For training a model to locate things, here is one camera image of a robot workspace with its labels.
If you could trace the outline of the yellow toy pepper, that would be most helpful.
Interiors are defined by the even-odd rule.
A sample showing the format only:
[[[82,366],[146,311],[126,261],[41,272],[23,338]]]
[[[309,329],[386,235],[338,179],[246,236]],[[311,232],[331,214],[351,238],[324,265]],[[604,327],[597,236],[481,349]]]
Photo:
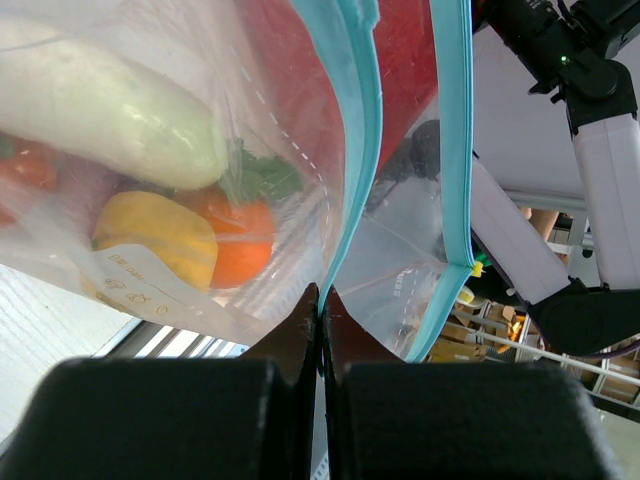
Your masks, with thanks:
[[[218,242],[207,220],[160,194],[129,191],[113,196],[102,209],[92,246],[105,250],[141,245],[180,280],[206,291],[218,256]]]

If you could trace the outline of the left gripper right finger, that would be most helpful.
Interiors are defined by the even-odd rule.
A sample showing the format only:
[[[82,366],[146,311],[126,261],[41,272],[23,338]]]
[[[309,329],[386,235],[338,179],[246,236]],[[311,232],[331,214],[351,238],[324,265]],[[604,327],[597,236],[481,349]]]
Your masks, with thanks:
[[[322,318],[334,479],[619,479],[584,389],[533,363],[407,363],[347,311]]]

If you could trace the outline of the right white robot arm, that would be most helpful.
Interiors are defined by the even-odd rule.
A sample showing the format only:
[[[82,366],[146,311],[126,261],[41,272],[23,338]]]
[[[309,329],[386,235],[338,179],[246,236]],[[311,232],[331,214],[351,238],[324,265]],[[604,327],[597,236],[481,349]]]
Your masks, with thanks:
[[[472,233],[557,351],[639,346],[635,1],[475,1]]]

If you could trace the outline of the clear zip top bag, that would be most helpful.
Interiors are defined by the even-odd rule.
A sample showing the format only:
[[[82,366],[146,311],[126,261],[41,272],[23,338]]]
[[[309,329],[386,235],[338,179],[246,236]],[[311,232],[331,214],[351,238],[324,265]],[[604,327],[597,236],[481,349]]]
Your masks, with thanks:
[[[336,290],[395,355],[422,361],[473,264],[471,5],[427,1],[437,92],[404,138],[439,120],[440,174],[398,183],[382,180],[382,168],[363,154],[348,166],[344,148],[321,166],[279,125],[245,2],[2,3],[1,17],[34,19],[93,40],[199,98],[223,127],[230,166],[210,185],[173,189],[41,143],[55,155],[57,187],[20,221],[1,227],[1,262],[141,319],[244,345],[262,339],[315,285],[322,295]],[[160,194],[202,218],[213,191],[235,205],[264,201],[275,223],[268,265],[243,286],[201,291],[141,245],[95,250],[104,205],[129,191]]]

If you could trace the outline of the toy orange fruit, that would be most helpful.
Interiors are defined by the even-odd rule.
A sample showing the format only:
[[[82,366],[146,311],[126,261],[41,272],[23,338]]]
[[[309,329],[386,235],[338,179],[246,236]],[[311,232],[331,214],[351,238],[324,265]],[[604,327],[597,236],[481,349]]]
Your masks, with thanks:
[[[218,242],[212,288],[243,286],[266,268],[275,238],[267,203],[258,200],[235,205],[222,192],[213,191],[205,197],[201,215],[209,221]]]

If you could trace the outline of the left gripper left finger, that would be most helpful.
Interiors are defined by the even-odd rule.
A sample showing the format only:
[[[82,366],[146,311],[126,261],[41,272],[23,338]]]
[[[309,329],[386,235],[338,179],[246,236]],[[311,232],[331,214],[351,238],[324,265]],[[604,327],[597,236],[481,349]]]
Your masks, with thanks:
[[[74,359],[41,382],[5,479],[306,479],[318,289],[231,359]]]

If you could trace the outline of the white toy eggplant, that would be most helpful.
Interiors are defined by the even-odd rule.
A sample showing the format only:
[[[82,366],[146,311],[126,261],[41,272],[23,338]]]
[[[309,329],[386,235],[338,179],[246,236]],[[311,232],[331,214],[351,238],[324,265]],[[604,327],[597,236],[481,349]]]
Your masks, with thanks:
[[[209,107],[166,76],[52,25],[1,17],[1,130],[173,189],[230,166]]]

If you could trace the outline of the orange toy pumpkin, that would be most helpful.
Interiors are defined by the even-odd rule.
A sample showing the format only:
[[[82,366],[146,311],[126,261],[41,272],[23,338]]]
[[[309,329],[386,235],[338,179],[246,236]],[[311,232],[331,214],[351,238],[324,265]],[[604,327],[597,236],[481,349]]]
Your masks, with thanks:
[[[17,223],[58,184],[54,153],[44,144],[1,134],[1,227]]]

